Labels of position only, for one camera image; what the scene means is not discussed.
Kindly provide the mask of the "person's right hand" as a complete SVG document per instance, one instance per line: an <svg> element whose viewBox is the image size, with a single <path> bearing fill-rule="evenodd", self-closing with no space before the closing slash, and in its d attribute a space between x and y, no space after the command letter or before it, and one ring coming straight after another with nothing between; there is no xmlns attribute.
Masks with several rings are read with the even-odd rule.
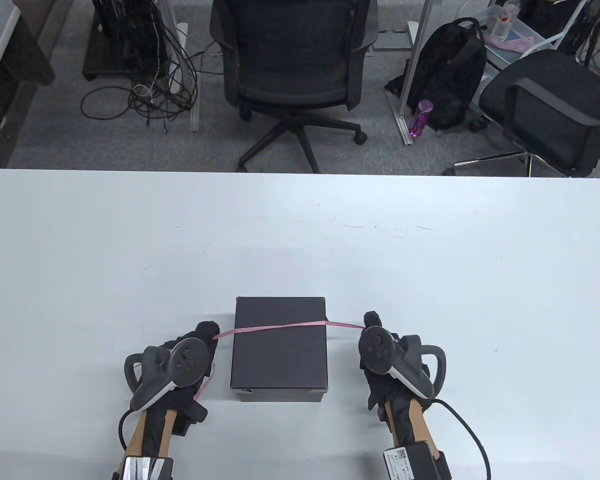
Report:
<svg viewBox="0 0 600 480"><path fill-rule="evenodd" d="M422 412L437 398L446 380L447 359L441 347L424 344L418 334L400 337L387 330L375 311L367 311L358 341L360 368L370 389L368 410L390 424L401 407L414 400Z"/></svg>

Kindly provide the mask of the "person's left hand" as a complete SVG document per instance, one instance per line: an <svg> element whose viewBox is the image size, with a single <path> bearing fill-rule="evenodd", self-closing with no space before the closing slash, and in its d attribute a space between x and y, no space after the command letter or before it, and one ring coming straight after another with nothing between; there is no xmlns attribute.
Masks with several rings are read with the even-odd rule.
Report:
<svg viewBox="0 0 600 480"><path fill-rule="evenodd" d="M175 413L175 421L167 431L176 436L186 436L191 425L206 420L209 412L197 395L211 375L219 333L217 323L203 321L168 345L150 346L143 352L137 391L146 412L145 439L162 437L169 412Z"/></svg>

